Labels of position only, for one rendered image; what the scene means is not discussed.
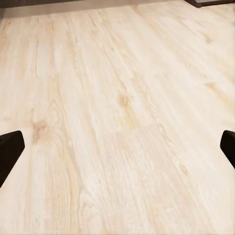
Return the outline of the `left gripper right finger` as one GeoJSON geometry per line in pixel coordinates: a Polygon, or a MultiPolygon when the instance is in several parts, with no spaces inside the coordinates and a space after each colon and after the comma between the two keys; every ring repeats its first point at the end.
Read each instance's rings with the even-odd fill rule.
{"type": "Polygon", "coordinates": [[[229,130],[223,132],[220,148],[235,169],[235,132],[229,130]]]}

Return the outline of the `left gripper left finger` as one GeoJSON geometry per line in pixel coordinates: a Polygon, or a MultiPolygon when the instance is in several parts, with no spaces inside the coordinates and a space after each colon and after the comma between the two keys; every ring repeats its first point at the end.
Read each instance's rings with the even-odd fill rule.
{"type": "Polygon", "coordinates": [[[0,136],[0,188],[25,149],[20,130],[0,136]]]}

